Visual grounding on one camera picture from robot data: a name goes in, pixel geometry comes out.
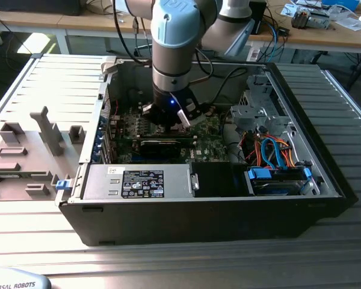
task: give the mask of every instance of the metal workbench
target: metal workbench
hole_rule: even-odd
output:
[[[55,81],[99,83],[100,66],[93,64],[100,57],[61,56],[46,64],[53,57],[29,61],[0,103],[0,121],[29,92],[27,79],[41,81],[38,74],[51,76],[48,69],[76,63],[74,76]],[[0,202],[0,267],[44,274],[54,288],[361,288],[361,111],[328,72],[279,69],[358,193],[358,203],[340,217],[295,240],[87,247],[53,201]]]

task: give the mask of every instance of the white cable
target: white cable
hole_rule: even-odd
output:
[[[348,10],[350,13],[352,13],[353,15],[355,15],[355,17],[357,17],[357,18],[359,17],[355,12],[351,11],[349,8],[347,8],[347,7],[343,6],[343,5],[335,4],[335,5],[333,5],[333,6],[341,7],[341,8],[343,8],[343,9],[345,9],[345,10]]]

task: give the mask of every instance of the desk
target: desk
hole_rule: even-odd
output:
[[[361,31],[354,32],[336,23],[330,25],[328,30],[309,28],[298,30],[291,26],[291,18],[281,16],[279,13],[287,0],[270,1],[270,10],[273,17],[281,26],[290,29],[290,36],[285,47],[293,49],[308,49],[315,51],[338,51],[361,53]],[[357,14],[361,14],[361,5]],[[84,11],[80,16],[63,16],[61,14],[45,13],[21,13],[2,12],[0,19],[14,32],[40,32],[55,34],[63,54],[69,54],[69,42],[67,36],[92,36],[92,37],[118,37],[112,16],[104,16]],[[134,36],[132,30],[132,17],[123,16],[123,23],[119,23],[123,36],[131,38]],[[150,22],[146,21],[149,30]],[[0,23],[0,31],[7,29]],[[263,26],[259,35],[252,35],[248,45],[251,46],[248,60],[254,61],[259,49],[267,45],[272,39],[269,28]]]

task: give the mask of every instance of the warning label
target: warning label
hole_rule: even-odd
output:
[[[163,176],[162,170],[125,170],[122,197],[164,197]]]

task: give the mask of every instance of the electronic device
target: electronic device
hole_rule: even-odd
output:
[[[0,0],[0,11],[25,11],[80,15],[87,0]]]
[[[356,10],[359,0],[322,0],[323,5],[333,6],[333,5],[342,5],[350,9],[351,11]]]
[[[327,29],[330,25],[330,17],[318,10],[298,7],[291,19],[291,25],[298,29],[305,29],[306,27]]]
[[[251,15],[251,18],[253,18],[255,21],[251,34],[258,35],[259,28],[261,27],[262,18],[264,17],[265,14],[267,3],[265,0],[251,0],[248,3],[248,5],[251,9],[251,12],[253,13]]]
[[[150,69],[128,60],[116,67],[107,79],[119,88],[109,85],[117,113],[93,122],[80,157],[88,161],[57,184],[56,203],[85,244],[296,237],[357,200],[274,64],[252,64],[253,74],[232,80],[246,88],[230,97],[242,95],[229,112],[211,105],[205,121],[170,129],[143,117]],[[136,92],[130,73],[140,79]],[[209,98],[213,83],[196,92]]]
[[[72,61],[76,75],[59,68]],[[296,237],[357,201],[361,112],[318,67],[214,63],[247,73],[213,104],[219,81],[193,87],[205,120],[191,127],[144,117],[152,69],[130,59],[27,67],[0,107],[0,200],[55,199],[87,245]]]

